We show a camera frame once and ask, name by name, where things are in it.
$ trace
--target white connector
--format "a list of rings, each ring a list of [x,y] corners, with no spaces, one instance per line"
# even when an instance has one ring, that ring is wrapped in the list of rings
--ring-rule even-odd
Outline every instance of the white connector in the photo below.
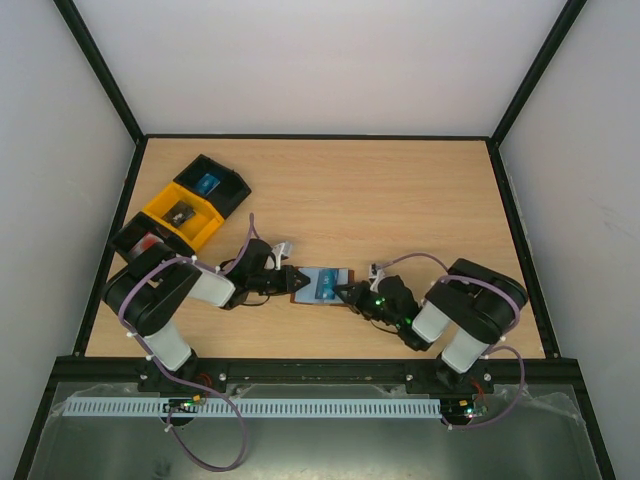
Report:
[[[267,270],[271,270],[273,268],[280,270],[282,268],[282,260],[287,260],[291,256],[292,251],[293,243],[289,241],[277,244],[271,249],[271,253],[276,259],[275,263],[273,262],[273,259],[269,257],[264,268]]]
[[[371,283],[369,289],[372,292],[378,293],[378,285],[386,276],[387,274],[384,272],[384,269],[378,267],[375,263],[369,265],[369,282]]]

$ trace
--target small object in bin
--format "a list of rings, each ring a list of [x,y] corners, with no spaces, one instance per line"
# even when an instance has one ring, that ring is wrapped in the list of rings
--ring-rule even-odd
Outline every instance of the small object in bin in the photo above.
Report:
[[[220,180],[218,180],[216,177],[214,177],[210,173],[205,173],[202,178],[198,180],[198,183],[196,183],[195,190],[200,195],[206,197],[213,191],[214,188],[218,186],[219,183]]]
[[[129,251],[129,255],[131,255],[131,258],[136,258],[138,255],[158,242],[162,242],[162,239],[157,235],[148,232],[140,240],[138,240],[138,243],[133,246],[133,248]]]
[[[172,227],[178,228],[195,214],[196,212],[191,207],[191,205],[188,205],[180,200],[173,207],[171,207],[171,210],[165,213],[162,219],[168,222]]]

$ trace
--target gray floor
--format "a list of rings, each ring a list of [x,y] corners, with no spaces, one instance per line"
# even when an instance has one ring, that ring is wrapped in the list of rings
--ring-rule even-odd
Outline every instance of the gray floor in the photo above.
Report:
[[[76,391],[63,385],[57,400]],[[115,386],[121,393],[121,386]],[[499,411],[512,390],[490,396]],[[504,421],[448,432],[438,420],[250,419],[250,454],[225,479],[596,479],[593,452],[570,387],[531,387],[532,397]],[[374,387],[254,387],[256,398],[377,398]],[[180,432],[203,460],[235,457],[232,419],[196,418]],[[30,479],[204,479],[156,418],[53,416]]]

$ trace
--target blue object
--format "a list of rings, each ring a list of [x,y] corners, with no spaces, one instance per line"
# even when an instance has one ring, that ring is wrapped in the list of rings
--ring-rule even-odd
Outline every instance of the blue object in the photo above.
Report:
[[[198,183],[196,183],[195,190],[200,195],[207,196],[209,195],[214,188],[216,188],[220,184],[220,180],[211,175],[210,173],[205,173]]]
[[[316,298],[323,300],[333,300],[336,294],[333,287],[338,281],[337,268],[323,268],[318,273],[318,283],[316,283]]]

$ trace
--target wooden table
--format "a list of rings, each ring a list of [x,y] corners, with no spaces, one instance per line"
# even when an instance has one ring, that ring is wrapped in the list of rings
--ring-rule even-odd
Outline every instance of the wooden table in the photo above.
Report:
[[[361,280],[372,262],[426,251],[522,282],[484,142],[151,139],[127,220],[200,153],[238,171],[253,190],[198,253],[211,265],[235,257],[254,212],[263,239],[293,242],[287,263],[297,266],[350,268]],[[116,256],[110,276],[123,266]],[[413,258],[389,273],[400,274],[420,299],[442,271]],[[174,320],[200,357],[234,358],[434,358],[456,328],[429,351],[413,352],[347,308],[295,305],[289,297],[232,311],[187,299]],[[529,305],[507,344],[524,357],[544,358]],[[142,350],[102,303],[86,354]]]

